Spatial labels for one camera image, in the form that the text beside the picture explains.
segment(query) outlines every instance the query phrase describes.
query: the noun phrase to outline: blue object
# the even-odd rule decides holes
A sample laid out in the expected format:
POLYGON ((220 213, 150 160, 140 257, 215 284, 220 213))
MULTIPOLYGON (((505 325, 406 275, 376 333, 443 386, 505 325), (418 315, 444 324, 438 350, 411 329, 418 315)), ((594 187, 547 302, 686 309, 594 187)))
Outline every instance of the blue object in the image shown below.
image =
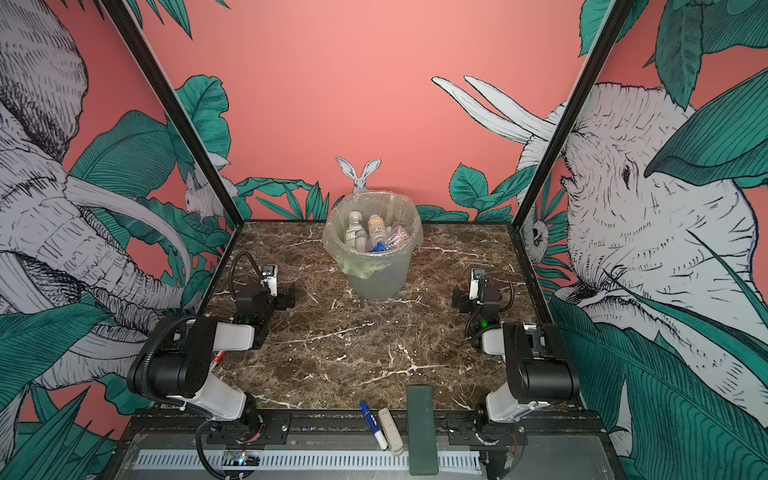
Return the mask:
POLYGON ((368 410, 368 406, 365 402, 360 402, 360 409, 362 410, 362 416, 366 417, 366 421, 371 427, 371 432, 373 432, 373 437, 379 443, 379 447, 381 447, 382 450, 386 450, 387 447, 389 447, 389 444, 386 442, 384 433, 379 429, 379 426, 376 424, 376 419, 373 418, 373 414, 368 410))

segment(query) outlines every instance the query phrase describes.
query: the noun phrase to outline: rabbit ears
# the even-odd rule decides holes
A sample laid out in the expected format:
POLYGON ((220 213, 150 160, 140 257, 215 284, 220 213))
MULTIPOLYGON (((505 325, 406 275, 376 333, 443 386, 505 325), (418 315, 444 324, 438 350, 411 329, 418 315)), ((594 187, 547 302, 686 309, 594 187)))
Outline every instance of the rabbit ears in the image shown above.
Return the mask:
POLYGON ((365 180, 370 174, 375 172, 377 168, 381 167, 382 164, 382 161, 379 158, 374 158, 366 164, 365 168, 362 169, 362 176, 358 177, 357 170, 355 170, 350 162, 344 160, 341 157, 335 157, 335 159, 336 162, 338 162, 342 173, 353 180, 365 180))

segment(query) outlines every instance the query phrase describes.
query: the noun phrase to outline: plastic bottle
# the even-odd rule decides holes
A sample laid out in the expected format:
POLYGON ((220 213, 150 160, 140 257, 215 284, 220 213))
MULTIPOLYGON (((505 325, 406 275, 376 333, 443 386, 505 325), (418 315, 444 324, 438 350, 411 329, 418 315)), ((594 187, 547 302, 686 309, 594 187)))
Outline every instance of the plastic bottle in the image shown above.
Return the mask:
POLYGON ((387 238, 389 235, 386 234, 384 219, 378 215, 371 215, 368 219, 368 245, 373 248, 378 242, 384 244, 387 238))
POLYGON ((357 211, 349 212, 349 226, 346 229, 345 243, 349 248, 366 252, 368 235, 362 225, 362 214, 357 211))

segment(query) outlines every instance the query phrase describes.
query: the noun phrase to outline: elephant tusk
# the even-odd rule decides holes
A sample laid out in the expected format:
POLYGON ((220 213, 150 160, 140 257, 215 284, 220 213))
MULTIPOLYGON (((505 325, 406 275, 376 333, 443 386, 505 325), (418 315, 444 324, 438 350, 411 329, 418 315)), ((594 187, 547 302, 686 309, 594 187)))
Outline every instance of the elephant tusk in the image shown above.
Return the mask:
POLYGON ((184 277, 189 282, 192 272, 192 259, 184 245, 181 237, 174 228, 165 220, 160 218, 155 212, 147 209, 143 205, 131 200, 130 198, 110 192, 96 185, 89 184, 85 180, 68 176, 64 195, 67 200, 79 207, 104 208, 123 214, 127 217, 139 220, 164 235, 178 250, 181 259, 184 262, 184 277))
POLYGON ((0 296, 21 313, 37 313, 54 308, 29 278, 22 262, 11 252, 0 253, 0 296))

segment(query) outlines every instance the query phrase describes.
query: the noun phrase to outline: elephant ear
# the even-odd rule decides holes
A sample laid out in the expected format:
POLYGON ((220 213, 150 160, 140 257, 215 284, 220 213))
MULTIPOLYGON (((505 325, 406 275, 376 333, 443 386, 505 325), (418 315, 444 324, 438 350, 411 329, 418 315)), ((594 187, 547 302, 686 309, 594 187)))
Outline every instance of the elephant ear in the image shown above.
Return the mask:
POLYGON ((0 38, 3 105, 32 143, 62 162, 88 89, 85 63, 45 2, 0 2, 0 38))

